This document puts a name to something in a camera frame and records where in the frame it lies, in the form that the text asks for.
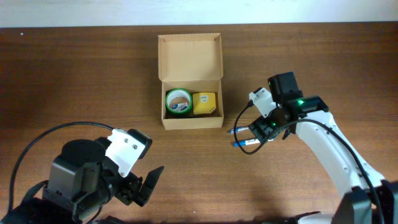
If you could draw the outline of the blue white marker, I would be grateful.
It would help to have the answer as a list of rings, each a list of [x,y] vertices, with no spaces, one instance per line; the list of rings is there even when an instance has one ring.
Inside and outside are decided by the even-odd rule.
[[[239,144],[241,146],[248,146],[248,145],[253,145],[253,144],[262,144],[262,141],[260,141],[260,140],[258,140],[256,138],[254,138],[254,139],[246,139],[246,140],[239,141]],[[239,147],[237,142],[232,143],[232,145],[234,147]]]

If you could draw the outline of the blue ballpoint pen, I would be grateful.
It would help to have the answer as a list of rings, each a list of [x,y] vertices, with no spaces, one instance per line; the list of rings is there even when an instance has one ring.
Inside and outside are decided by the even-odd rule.
[[[236,127],[236,128],[232,128],[228,131],[229,134],[234,134],[234,133],[239,133],[242,131],[247,131],[249,129],[248,126],[240,126],[240,127]]]

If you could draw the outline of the blue white staples box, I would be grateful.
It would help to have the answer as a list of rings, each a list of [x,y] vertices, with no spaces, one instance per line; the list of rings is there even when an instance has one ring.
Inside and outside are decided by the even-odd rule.
[[[178,104],[174,104],[172,105],[171,109],[175,112],[179,112],[182,113],[183,111],[185,111],[188,108],[189,104],[184,102],[184,103],[178,103]]]

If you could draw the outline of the green tape roll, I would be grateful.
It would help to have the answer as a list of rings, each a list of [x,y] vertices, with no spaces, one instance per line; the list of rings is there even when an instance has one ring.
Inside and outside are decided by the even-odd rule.
[[[182,113],[175,112],[171,109],[172,105],[178,103],[188,103],[188,108],[183,111]],[[165,97],[165,105],[168,112],[174,117],[186,117],[188,116],[193,110],[193,99],[192,94],[189,93],[186,89],[183,88],[175,88],[170,90],[166,97]]]

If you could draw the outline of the yellow sticky note pad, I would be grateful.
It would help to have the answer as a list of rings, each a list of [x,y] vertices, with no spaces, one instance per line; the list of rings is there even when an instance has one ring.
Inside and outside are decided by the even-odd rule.
[[[212,114],[216,110],[216,95],[212,92],[194,93],[193,114]]]

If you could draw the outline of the brown cardboard box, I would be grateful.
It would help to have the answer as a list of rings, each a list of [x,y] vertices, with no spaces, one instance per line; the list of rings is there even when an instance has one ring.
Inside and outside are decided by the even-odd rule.
[[[162,82],[161,120],[166,130],[220,128],[224,121],[221,79],[223,54],[220,33],[170,34],[158,36],[158,69]],[[212,114],[186,117],[172,116],[165,97],[175,88],[194,93],[216,95],[216,110]]]

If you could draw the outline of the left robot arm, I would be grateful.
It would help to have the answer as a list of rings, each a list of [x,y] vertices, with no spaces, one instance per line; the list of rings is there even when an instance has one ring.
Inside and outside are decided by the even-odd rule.
[[[131,172],[152,144],[136,129],[113,129],[108,137],[67,142],[52,162],[49,179],[28,190],[22,202],[2,223],[94,223],[113,198],[143,207],[164,170],[146,178]]]

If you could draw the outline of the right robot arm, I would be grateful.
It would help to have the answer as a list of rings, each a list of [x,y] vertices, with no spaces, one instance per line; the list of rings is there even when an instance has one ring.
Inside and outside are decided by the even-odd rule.
[[[265,144],[297,135],[316,155],[341,197],[336,212],[309,212],[284,223],[397,223],[397,183],[389,182],[355,150],[319,96],[305,97],[292,72],[268,79],[249,94],[260,117],[249,129]]]

